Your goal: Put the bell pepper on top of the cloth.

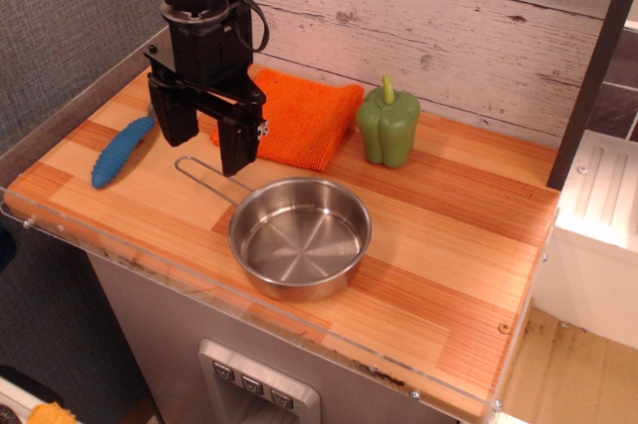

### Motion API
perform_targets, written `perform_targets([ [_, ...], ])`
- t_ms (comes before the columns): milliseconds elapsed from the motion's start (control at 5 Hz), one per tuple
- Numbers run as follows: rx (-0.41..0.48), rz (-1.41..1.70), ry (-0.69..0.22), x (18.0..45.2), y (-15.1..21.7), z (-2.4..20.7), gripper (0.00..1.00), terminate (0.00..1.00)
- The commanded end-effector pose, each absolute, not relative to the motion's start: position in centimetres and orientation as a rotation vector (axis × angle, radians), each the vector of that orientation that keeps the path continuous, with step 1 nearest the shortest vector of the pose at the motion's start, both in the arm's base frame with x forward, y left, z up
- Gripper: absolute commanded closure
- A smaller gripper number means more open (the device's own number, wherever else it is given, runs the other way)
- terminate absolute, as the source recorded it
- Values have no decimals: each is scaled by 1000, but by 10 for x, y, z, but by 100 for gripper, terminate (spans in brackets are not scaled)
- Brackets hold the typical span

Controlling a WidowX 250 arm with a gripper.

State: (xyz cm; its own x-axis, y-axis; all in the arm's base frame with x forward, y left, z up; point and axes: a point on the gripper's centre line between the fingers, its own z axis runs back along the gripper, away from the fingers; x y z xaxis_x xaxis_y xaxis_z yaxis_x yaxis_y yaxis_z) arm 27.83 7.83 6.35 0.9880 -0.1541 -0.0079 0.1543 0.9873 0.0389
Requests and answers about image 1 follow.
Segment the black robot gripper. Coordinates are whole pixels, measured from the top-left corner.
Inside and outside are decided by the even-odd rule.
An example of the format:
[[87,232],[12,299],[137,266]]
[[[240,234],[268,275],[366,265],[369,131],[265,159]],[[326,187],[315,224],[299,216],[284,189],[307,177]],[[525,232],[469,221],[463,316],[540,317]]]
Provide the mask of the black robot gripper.
[[198,134],[196,114],[217,120],[222,172],[232,177],[257,158],[264,93],[248,77],[253,55],[252,16],[264,14],[252,0],[220,0],[196,11],[164,3],[167,49],[148,50],[151,102],[165,140],[178,147]]

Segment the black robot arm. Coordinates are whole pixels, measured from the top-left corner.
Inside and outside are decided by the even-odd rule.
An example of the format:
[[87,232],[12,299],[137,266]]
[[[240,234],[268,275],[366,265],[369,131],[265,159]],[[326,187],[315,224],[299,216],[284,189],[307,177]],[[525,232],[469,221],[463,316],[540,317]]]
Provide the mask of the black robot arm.
[[253,43],[252,17],[262,11],[254,0],[163,0],[160,12],[170,41],[146,55],[162,134],[177,147],[198,134],[199,115],[215,119],[222,172],[232,177],[256,160],[267,132],[266,96],[248,74],[269,40]]

